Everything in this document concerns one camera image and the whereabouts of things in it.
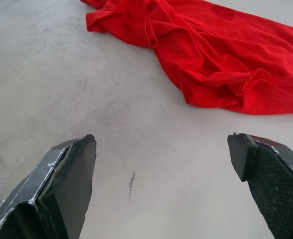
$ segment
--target textured black surface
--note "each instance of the textured black surface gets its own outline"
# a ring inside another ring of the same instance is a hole
[[[0,239],[77,239],[92,194],[96,141],[51,148],[0,207]]]
[[[248,179],[251,194],[276,239],[293,239],[293,174],[260,145]]]

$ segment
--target red fabric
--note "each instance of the red fabric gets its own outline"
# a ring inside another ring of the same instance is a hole
[[[88,31],[153,48],[188,104],[293,113],[293,27],[204,0],[82,0]]]

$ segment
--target gray floor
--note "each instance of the gray floor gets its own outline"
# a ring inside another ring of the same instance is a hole
[[[293,25],[293,1],[214,2]],[[89,11],[79,0],[0,1],[1,198],[47,149],[91,133],[98,157],[81,239],[273,238],[226,138],[246,132],[293,149],[293,115],[186,105],[151,50],[87,32]]]

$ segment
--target fabric fold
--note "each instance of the fabric fold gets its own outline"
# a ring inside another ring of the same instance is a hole
[[[154,49],[188,104],[293,113],[293,27],[204,0],[82,0],[88,31]]]

